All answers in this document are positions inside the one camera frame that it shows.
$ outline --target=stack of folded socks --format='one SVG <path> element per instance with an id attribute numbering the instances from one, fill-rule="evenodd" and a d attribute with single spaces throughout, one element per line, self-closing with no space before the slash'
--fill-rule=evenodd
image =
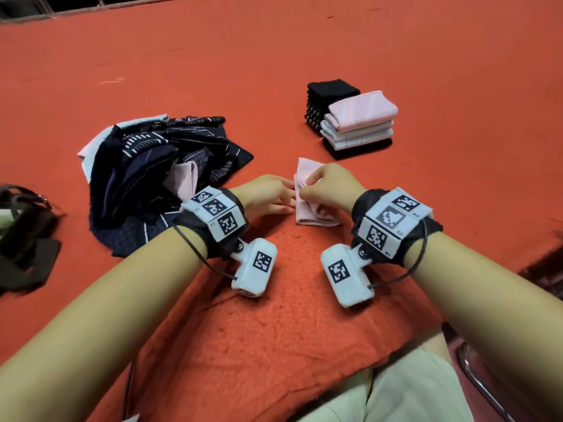
<path id="1" fill-rule="evenodd" d="M 321 135 L 321 121 L 328 114 L 329 105 L 342 99 L 357 96 L 360 91 L 343 80 L 307 84 L 307 124 Z"/>
<path id="2" fill-rule="evenodd" d="M 371 91 L 331 104 L 320 122 L 325 147 L 335 155 L 348 148 L 383 141 L 393 136 L 398 109 L 382 91 Z"/>

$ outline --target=pink cloth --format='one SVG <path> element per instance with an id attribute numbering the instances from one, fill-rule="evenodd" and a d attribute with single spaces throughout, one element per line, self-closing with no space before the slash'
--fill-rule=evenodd
<path id="1" fill-rule="evenodd" d="M 307 178 L 322 165 L 323 163 L 321 162 L 299 158 L 297 173 L 294 176 L 295 199 L 297 201 L 297 205 L 295 207 L 295 219 L 299 225 L 335 227 L 341 223 L 334 216 L 321 215 L 318 204 L 309 204 L 299 197 L 299 191 L 302 187 L 306 186 L 305 181 Z"/>
<path id="2" fill-rule="evenodd" d="M 174 164 L 162 184 L 180 200 L 189 200 L 195 195 L 195 187 L 198 184 L 197 164 L 193 161 Z"/>
<path id="3" fill-rule="evenodd" d="M 338 133 L 380 124 L 392 120 L 398 108 L 388 101 L 382 91 L 371 91 L 334 102 L 324 117 Z"/>

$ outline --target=navy blue cloth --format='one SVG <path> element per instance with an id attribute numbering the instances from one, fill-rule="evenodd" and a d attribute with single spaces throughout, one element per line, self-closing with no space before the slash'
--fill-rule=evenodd
<path id="1" fill-rule="evenodd" d="M 219 187 L 253 155 L 226 137 L 223 117 L 117 126 L 100 145 L 90 181 L 90 230 L 126 257 L 172 225 L 182 203 L 163 185 L 175 163 L 194 161 L 197 190 Z"/>

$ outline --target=beige pants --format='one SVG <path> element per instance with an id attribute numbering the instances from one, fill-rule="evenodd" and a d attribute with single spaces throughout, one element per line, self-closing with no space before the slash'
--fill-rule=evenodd
<path id="1" fill-rule="evenodd" d="M 473 422 L 457 374 L 434 353 L 415 349 L 373 386 L 372 377 L 371 369 L 349 377 L 299 422 Z"/>

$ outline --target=red floor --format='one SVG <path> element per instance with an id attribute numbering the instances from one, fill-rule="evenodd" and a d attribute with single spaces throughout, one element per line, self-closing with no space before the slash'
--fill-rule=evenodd
<path id="1" fill-rule="evenodd" d="M 1 26 L 0 180 L 47 195 L 68 216 L 47 286 L 0 299 L 0 361 L 117 263 L 88 232 L 88 186 L 75 155 L 88 140 L 141 116 L 224 115 L 229 137 L 256 156 L 229 184 L 292 177 L 299 156 L 330 161 L 303 120 L 309 81 L 340 77 L 383 90 L 399 108 L 394 144 L 341 164 L 367 186 L 403 187 L 434 208 L 448 234 L 524 269 L 561 244 L 561 17 L 563 0 L 176 0 Z M 286 219 L 268 237 L 280 250 L 278 274 L 257 321 L 271 321 L 273 301 L 284 297 L 291 322 L 338 317 L 337 306 L 322 309 L 334 301 L 318 255 L 347 231 Z M 382 300 L 389 307 L 380 316 L 402 335 L 389 347 L 425 326 L 413 324 L 420 314 L 435 321 L 418 289 L 404 287 L 421 306 L 393 313 Z M 302 299 L 288 299 L 289 290 Z M 310 308 L 321 301 L 327 306 Z M 291 322 L 278 332 L 291 336 L 287 346 Z M 301 340 L 296 346 L 334 346 L 321 334 Z M 171 355 L 191 345 L 179 342 Z M 377 349 L 370 358 L 386 350 Z M 187 380 L 173 377 L 171 395 L 156 389 L 167 381 L 146 384 L 136 406 L 149 420 L 195 418 Z M 122 387 L 123 379 L 93 420 L 118 417 Z"/>

